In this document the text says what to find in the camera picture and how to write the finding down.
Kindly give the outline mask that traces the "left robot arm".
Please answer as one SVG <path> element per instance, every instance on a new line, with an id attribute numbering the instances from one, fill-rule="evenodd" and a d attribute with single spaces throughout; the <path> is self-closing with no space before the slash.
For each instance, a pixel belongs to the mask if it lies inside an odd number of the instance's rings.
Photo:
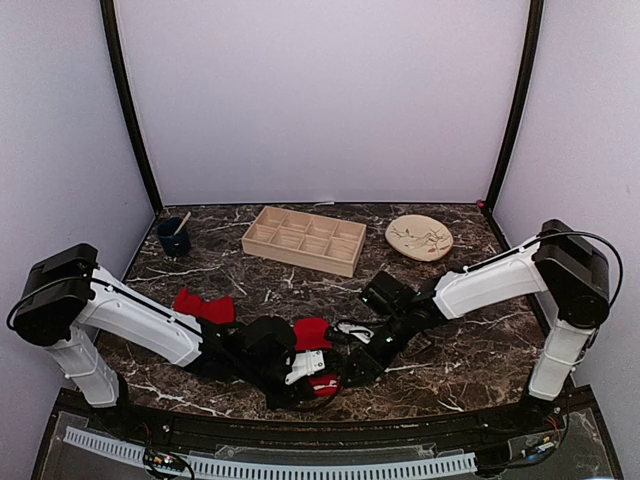
<path id="1" fill-rule="evenodd" d="M 286 320 L 266 316 L 241 324 L 230 297 L 204 301 L 186 289 L 165 307 L 118 281 L 85 243 L 32 266 L 7 326 L 47 350 L 120 436 L 134 435 L 141 415 L 125 401 L 125 380 L 101 357 L 87 328 L 133 342 L 200 377 L 242 379 L 265 395 L 271 409 L 314 398 L 310 378 L 326 366 L 321 348 L 299 348 Z"/>

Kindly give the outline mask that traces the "wooden compartment tray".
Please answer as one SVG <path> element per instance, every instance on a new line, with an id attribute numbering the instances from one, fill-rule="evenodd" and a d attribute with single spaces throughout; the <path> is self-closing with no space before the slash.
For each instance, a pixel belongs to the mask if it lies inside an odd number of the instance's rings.
<path id="1" fill-rule="evenodd" d="M 361 223 L 266 206 L 241 243 L 248 255 L 351 278 L 365 237 Z"/>

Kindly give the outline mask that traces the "plain red sock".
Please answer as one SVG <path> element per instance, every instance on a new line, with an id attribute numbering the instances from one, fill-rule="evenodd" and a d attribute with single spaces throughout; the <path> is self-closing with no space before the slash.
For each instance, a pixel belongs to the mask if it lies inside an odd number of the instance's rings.
<path id="1" fill-rule="evenodd" d="M 214 301 L 205 301 L 191 294 L 186 288 L 179 291 L 173 309 L 181 314 L 206 320 L 215 325 L 230 325 L 236 320 L 234 301 L 225 296 Z"/>

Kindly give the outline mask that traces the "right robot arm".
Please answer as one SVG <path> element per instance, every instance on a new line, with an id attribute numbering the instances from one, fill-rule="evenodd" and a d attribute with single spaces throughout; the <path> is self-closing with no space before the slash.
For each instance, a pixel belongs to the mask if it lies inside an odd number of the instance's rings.
<path id="1" fill-rule="evenodd" d="M 349 355 L 347 386 L 376 380 L 420 332 L 507 300 L 548 293 L 556 318 L 529 377 L 529 396 L 510 413 L 517 432 L 534 432 L 549 416 L 546 401 L 559 396 L 619 296 L 620 285 L 610 283 L 609 261 L 595 246 L 606 242 L 552 219 L 521 245 L 431 278 L 417 290 L 378 272 L 359 298 L 386 320 Z"/>

